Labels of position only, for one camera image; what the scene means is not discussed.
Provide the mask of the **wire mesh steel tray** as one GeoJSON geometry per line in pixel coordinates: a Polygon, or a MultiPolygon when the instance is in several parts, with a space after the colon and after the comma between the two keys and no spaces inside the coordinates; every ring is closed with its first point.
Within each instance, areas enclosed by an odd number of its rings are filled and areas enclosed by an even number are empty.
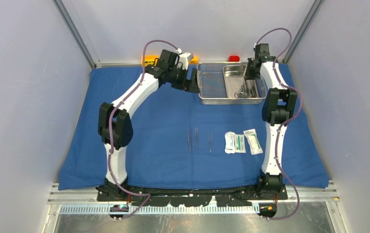
{"type": "Polygon", "coordinates": [[[255,79],[258,98],[228,98],[226,96],[223,68],[228,65],[246,65],[247,63],[200,63],[197,65],[197,82],[200,88],[199,98],[207,105],[249,105],[260,104],[267,95],[267,86],[262,78],[255,79]]]}

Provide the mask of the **blunt steel tweezers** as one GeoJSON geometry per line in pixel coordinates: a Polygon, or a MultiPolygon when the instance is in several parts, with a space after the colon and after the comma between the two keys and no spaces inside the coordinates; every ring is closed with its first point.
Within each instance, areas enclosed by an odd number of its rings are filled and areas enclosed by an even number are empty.
{"type": "Polygon", "coordinates": [[[195,143],[195,151],[198,150],[198,128],[194,128],[194,143],[195,143]]]}

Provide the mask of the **steel forceps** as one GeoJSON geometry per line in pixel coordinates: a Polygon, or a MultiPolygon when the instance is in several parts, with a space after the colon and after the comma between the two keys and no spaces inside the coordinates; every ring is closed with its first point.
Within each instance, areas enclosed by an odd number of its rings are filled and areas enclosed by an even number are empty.
{"type": "Polygon", "coordinates": [[[190,129],[187,130],[187,138],[188,138],[189,152],[191,152],[192,151],[192,133],[190,129]]]}

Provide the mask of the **pointed steel tweezers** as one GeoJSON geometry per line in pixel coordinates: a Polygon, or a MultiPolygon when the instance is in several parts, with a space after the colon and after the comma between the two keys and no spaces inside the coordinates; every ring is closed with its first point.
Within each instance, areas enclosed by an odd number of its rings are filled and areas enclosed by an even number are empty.
{"type": "Polygon", "coordinates": [[[212,152],[212,133],[208,133],[209,151],[212,152]]]}

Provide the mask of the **blue surgical wrap cloth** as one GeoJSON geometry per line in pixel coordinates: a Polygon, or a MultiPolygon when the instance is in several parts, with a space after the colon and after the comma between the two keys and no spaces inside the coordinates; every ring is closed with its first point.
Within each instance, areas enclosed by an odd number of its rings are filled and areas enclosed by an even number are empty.
{"type": "MultiPolygon", "coordinates": [[[[99,107],[120,97],[141,74],[140,67],[105,67],[90,83],[68,155],[59,171],[59,189],[104,183],[107,152],[98,134],[99,107]]],[[[166,189],[229,188],[255,184],[264,154],[225,153],[226,132],[255,129],[266,145],[262,105],[203,105],[197,94],[163,85],[131,118],[133,138],[126,170],[132,186],[166,189]],[[198,128],[195,151],[194,128],[198,128]],[[187,130],[192,133],[189,152],[187,130]],[[208,133],[212,133],[212,152],[208,133]]]]}

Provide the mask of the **white gauze roll packet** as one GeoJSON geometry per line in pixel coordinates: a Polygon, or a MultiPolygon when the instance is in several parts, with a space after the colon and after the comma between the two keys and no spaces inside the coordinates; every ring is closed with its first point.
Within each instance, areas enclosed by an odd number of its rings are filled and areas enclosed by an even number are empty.
{"type": "Polygon", "coordinates": [[[234,132],[225,133],[225,153],[234,154],[235,153],[235,143],[234,143],[234,132]]]}

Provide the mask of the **green white sterile packet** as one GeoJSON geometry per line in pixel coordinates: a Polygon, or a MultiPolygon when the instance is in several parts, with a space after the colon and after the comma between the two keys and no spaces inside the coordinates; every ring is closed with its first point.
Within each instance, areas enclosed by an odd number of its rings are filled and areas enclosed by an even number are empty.
{"type": "Polygon", "coordinates": [[[236,153],[246,153],[245,137],[243,134],[234,135],[234,146],[236,153]]]}

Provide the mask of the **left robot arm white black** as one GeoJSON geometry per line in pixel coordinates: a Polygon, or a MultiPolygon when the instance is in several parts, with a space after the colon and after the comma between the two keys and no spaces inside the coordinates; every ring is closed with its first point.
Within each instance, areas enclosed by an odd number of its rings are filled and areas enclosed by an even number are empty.
{"type": "Polygon", "coordinates": [[[172,88],[199,93],[197,69],[189,70],[193,59],[190,52],[162,50],[155,64],[143,67],[135,83],[112,103],[102,103],[99,108],[98,134],[107,151],[107,173],[104,185],[98,190],[103,194],[122,201],[127,197],[128,188],[122,184],[127,180],[127,145],[133,138],[131,118],[139,106],[162,85],[169,83],[172,88]]]}

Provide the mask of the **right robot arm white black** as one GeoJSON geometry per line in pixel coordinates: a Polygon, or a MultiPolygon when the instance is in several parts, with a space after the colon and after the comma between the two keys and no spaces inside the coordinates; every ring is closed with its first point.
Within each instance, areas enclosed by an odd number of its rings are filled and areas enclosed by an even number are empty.
{"type": "Polygon", "coordinates": [[[271,56],[268,44],[256,44],[254,57],[248,59],[244,80],[262,81],[267,95],[262,107],[266,127],[264,162],[257,179],[256,193],[262,199],[278,195],[284,189],[281,155],[287,125],[294,116],[298,94],[283,79],[277,58],[271,56]]]}

